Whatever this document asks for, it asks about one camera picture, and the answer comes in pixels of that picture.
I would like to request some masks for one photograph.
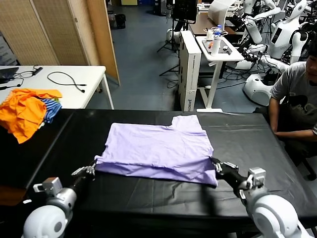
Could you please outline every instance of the water bottle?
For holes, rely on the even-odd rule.
[[[217,28],[213,31],[214,36],[221,36],[221,25],[217,25]]]
[[[216,56],[219,52],[221,42],[221,25],[217,25],[217,28],[213,31],[213,45],[211,55]]]

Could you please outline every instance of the pile of clothes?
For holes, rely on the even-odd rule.
[[[51,123],[61,108],[58,90],[14,89],[0,105],[0,125],[21,144],[32,137],[43,123]]]

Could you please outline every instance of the shirt sleeve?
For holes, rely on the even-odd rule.
[[[313,133],[315,134],[315,135],[317,135],[317,123],[314,125],[314,127],[313,127]]]
[[[282,100],[288,93],[289,83],[290,83],[290,69],[289,67],[276,83],[271,88],[271,95],[276,100]]]

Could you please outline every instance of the folded shirt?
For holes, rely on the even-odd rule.
[[[170,126],[113,123],[96,170],[217,185],[212,152],[196,115],[174,117]]]

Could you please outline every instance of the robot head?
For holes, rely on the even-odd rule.
[[[306,0],[290,0],[290,3],[294,5],[294,8],[287,6],[285,10],[285,18],[289,20],[299,17],[307,6]]]

